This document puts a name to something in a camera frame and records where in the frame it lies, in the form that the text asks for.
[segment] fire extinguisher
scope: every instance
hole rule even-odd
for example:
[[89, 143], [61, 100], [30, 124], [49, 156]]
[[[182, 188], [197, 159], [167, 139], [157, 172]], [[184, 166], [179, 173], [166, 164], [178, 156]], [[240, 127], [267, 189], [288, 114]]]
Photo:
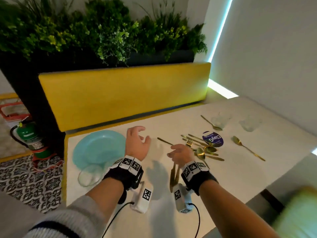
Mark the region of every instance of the fire extinguisher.
[[[21, 140], [14, 135], [14, 130], [16, 130]], [[10, 136], [16, 142], [30, 149], [38, 159], [46, 159], [54, 154], [54, 152], [44, 144], [44, 138], [40, 136], [40, 132], [33, 121], [22, 120], [19, 122], [19, 125], [11, 128]]]

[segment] planter box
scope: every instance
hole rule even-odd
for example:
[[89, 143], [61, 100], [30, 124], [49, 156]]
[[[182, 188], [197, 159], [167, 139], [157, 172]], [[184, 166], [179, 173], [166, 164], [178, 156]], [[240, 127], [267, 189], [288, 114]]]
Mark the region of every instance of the planter box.
[[[129, 67], [159, 64], [175, 64], [193, 62], [191, 50], [174, 52], [166, 62], [163, 54], [152, 56], [132, 52], [127, 62]], [[110, 57], [107, 64], [89, 49], [72, 48], [62, 53], [47, 55], [45, 52], [34, 53], [32, 61], [27, 61], [20, 54], [0, 52], [0, 69], [18, 94], [33, 120], [48, 138], [50, 146], [63, 157], [65, 133], [58, 128], [54, 114], [46, 99], [38, 79], [39, 73], [75, 71], [101, 68], [127, 67], [117, 59]]]

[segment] blue plate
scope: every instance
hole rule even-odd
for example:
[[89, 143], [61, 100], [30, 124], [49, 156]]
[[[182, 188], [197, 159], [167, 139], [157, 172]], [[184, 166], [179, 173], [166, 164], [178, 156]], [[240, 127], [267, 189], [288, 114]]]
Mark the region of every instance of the blue plate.
[[79, 169], [90, 164], [109, 167], [125, 155], [125, 137], [112, 130], [93, 132], [76, 145], [73, 162]]

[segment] table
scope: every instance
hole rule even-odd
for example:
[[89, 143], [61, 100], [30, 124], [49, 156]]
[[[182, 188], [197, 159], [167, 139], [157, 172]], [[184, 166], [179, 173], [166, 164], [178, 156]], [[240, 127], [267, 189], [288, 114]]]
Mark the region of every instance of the table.
[[[219, 157], [225, 161], [206, 158], [212, 174], [231, 194], [248, 202], [268, 185], [290, 170], [317, 146], [317, 138], [289, 121], [279, 117], [259, 104], [237, 97], [216, 103], [192, 107], [152, 118], [108, 128], [126, 136], [126, 130], [136, 125], [146, 127], [143, 136], [152, 138], [147, 158], [143, 161], [145, 174], [143, 179], [154, 187], [149, 210], [145, 214], [124, 208], [117, 216], [106, 237], [194, 237], [198, 225], [196, 210], [189, 214], [178, 213], [172, 194], [169, 192], [170, 170], [173, 162], [166, 156], [170, 146], [159, 140], [160, 137], [170, 143], [185, 143], [181, 134], [201, 136], [212, 127], [200, 115], [210, 119], [219, 112], [231, 113], [230, 122], [218, 133], [224, 139], [219, 148]], [[260, 117], [263, 123], [253, 132], [246, 132], [239, 121], [247, 115]], [[67, 205], [84, 195], [90, 188], [83, 188], [77, 182], [79, 169], [72, 162], [72, 153], [76, 144], [86, 134], [68, 139], [67, 158]], [[242, 143], [266, 159], [266, 162], [252, 155], [247, 149], [234, 144], [231, 137], [235, 135]], [[126, 202], [131, 200], [128, 192]], [[192, 195], [192, 202], [197, 205], [201, 225], [197, 237], [203, 237], [215, 225], [205, 209], [200, 197]]]

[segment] striped sleeve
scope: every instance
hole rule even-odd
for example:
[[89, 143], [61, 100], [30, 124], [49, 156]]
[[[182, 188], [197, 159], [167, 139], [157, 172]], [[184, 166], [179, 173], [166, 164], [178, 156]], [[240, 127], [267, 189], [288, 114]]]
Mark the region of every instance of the striped sleeve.
[[65, 210], [48, 213], [24, 238], [95, 238], [104, 228], [104, 215], [95, 201], [81, 196]]

